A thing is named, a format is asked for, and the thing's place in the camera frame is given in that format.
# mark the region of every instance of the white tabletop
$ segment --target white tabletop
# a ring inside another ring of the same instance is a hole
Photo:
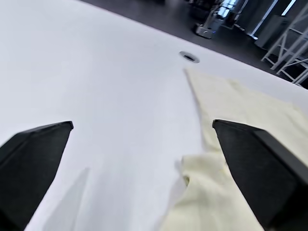
[[[75,126],[27,231],[157,230],[184,189],[182,156],[203,150],[185,67],[308,114],[303,88],[77,0],[0,0],[0,31],[0,142],[49,123]],[[84,169],[84,190],[67,196]]]

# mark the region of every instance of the window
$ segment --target window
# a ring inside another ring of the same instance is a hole
[[[225,0],[218,11],[218,14],[222,17],[227,17],[230,9],[235,6],[236,0]]]

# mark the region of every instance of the yellow cloth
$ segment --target yellow cloth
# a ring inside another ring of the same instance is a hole
[[[240,83],[187,70],[208,152],[185,157],[187,189],[171,209],[162,231],[262,231],[234,182],[212,128],[225,119],[262,128],[308,165],[308,120],[293,105],[249,90]]]

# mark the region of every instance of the dark floor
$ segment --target dark floor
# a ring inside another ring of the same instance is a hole
[[[255,46],[252,39],[238,28],[220,27],[212,39],[196,36],[192,32],[196,20],[189,16],[188,2],[184,0],[166,0],[164,4],[158,3],[160,0],[82,1],[275,74],[268,63],[260,61],[265,51]]]

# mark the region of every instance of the metal grommet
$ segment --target metal grommet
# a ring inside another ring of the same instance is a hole
[[[188,53],[188,52],[181,51],[181,52],[180,52],[180,55],[181,55],[184,59],[186,59],[186,60],[188,60],[188,61],[190,61],[190,62],[193,62],[193,63],[195,63],[195,64],[197,64],[197,63],[200,62],[200,59],[198,59],[196,56],[194,56],[193,54],[190,54],[190,53]]]

